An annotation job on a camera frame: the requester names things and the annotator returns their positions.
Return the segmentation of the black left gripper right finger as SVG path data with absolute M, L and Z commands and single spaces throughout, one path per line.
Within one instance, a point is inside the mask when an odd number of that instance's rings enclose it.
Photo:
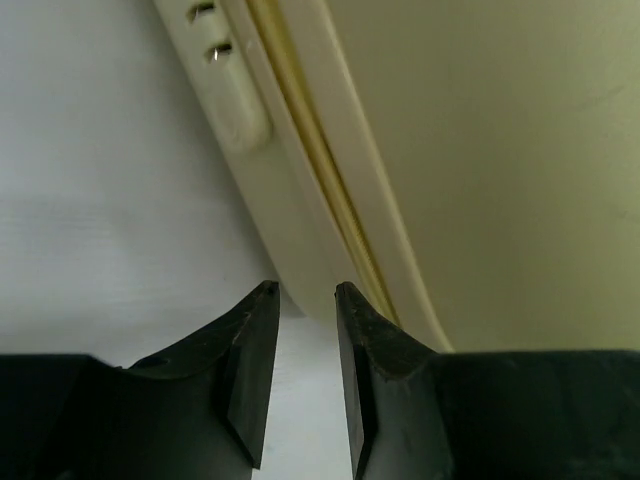
M 357 479 L 635 479 L 639 355 L 438 353 L 335 292 Z

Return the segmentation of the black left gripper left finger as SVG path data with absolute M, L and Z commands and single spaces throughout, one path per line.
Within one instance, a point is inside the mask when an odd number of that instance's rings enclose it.
M 1 359 L 5 479 L 248 479 L 260 467 L 280 316 L 274 281 L 123 368 Z

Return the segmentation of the yellow hard-shell suitcase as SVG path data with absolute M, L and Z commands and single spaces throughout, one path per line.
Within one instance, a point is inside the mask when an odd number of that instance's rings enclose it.
M 635 1 L 160 1 L 309 317 L 439 351 L 639 346 Z

